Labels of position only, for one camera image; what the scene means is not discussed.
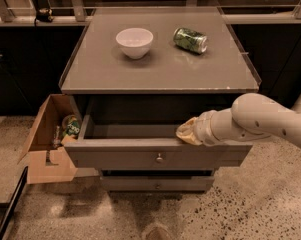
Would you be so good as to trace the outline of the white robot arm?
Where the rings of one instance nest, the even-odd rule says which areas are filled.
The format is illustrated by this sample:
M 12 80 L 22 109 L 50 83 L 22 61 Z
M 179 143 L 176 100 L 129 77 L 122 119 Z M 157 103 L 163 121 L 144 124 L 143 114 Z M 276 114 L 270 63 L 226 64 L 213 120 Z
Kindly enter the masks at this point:
M 205 146 L 277 136 L 301 149 L 301 113 L 264 95 L 246 93 L 228 109 L 206 111 L 189 119 L 177 128 L 176 136 L 188 144 Z

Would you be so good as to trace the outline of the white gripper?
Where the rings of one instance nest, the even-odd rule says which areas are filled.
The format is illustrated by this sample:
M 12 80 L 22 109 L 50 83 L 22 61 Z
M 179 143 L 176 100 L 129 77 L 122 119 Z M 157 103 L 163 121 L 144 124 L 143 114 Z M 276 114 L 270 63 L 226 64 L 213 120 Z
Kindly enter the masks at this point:
M 180 125 L 176 135 L 191 145 L 215 146 L 225 141 L 237 141 L 239 128 L 229 109 L 203 112 Z

